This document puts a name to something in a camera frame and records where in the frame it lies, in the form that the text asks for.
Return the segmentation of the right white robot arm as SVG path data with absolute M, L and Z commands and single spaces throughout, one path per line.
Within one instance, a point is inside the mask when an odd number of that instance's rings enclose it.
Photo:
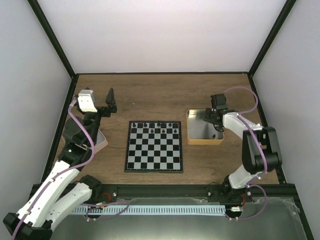
M 240 196 L 240 190 L 282 165 L 280 144 L 275 128 L 261 126 L 228 108 L 223 93 L 211 95 L 210 100 L 211 107 L 205 109 L 203 120 L 216 131 L 230 130 L 242 140 L 242 163 L 220 185 L 223 198 L 232 202 Z

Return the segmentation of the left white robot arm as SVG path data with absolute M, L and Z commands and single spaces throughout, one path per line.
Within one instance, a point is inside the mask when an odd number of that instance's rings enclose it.
M 69 119 L 62 138 L 64 146 L 47 178 L 34 195 L 16 213 L 9 212 L 3 224 L 14 240 L 49 240 L 58 224 L 76 207 L 97 202 L 102 183 L 93 176 L 82 177 L 71 192 L 66 187 L 108 145 L 100 131 L 101 119 L 117 112 L 114 90 L 105 98 L 105 106 L 95 106 L 93 90 L 86 88 L 73 97 Z

